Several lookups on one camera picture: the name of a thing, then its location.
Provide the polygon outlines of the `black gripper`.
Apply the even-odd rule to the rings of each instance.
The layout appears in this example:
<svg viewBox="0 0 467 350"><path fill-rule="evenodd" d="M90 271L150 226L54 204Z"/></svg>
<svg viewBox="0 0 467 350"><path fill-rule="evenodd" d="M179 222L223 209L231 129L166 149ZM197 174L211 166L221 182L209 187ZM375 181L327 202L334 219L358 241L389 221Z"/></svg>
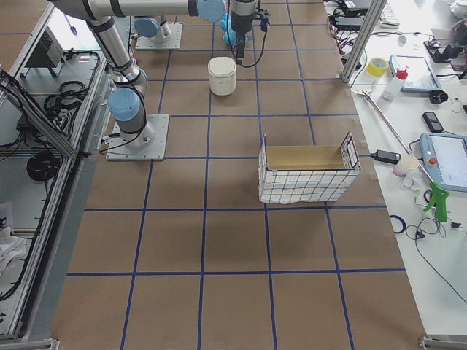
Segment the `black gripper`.
<svg viewBox="0 0 467 350"><path fill-rule="evenodd" d="M236 63L241 64L244 59L246 35L252 30L254 20L260 21L261 30L267 32L271 13L263 9L260 1L233 1L231 12L231 28L236 32Z"/></svg>

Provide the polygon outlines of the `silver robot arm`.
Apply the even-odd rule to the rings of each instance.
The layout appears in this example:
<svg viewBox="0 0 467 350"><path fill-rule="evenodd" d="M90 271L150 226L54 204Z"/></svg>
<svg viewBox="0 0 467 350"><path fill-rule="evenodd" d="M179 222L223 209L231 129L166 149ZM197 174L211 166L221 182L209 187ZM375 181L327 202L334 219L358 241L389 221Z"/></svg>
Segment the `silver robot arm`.
<svg viewBox="0 0 467 350"><path fill-rule="evenodd" d="M139 36L143 36L156 44L168 41L171 36L171 29L164 15L135 17L134 28Z"/></svg>
<svg viewBox="0 0 467 350"><path fill-rule="evenodd" d="M267 31L271 14L259 1L53 1L66 15L84 20L111 68L116 90L110 93L107 106L120 128L123 146L134 151L153 142L154 127L150 125L144 105L147 75L130 54L121 39L115 18L154 15L189 15L215 23L224 14L230 15L228 25L236 33L236 62L244 59L246 34L258 20Z"/></svg>

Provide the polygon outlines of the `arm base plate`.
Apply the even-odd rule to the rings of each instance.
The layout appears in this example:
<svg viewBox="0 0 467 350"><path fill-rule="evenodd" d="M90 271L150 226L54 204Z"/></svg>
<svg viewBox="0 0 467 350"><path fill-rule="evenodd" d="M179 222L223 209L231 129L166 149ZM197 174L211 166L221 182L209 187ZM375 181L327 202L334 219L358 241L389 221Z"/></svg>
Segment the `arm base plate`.
<svg viewBox="0 0 467 350"><path fill-rule="evenodd" d="M148 114L147 124L142 133L130 135L120 132L115 122L112 132L120 136L109 141L110 151L106 153L108 161L163 161L165 158L166 141L169 129L168 114Z"/></svg>
<svg viewBox="0 0 467 350"><path fill-rule="evenodd" d="M162 26L153 26L142 32L137 31L137 50L178 50L182 40L183 24L165 22Z"/></svg>

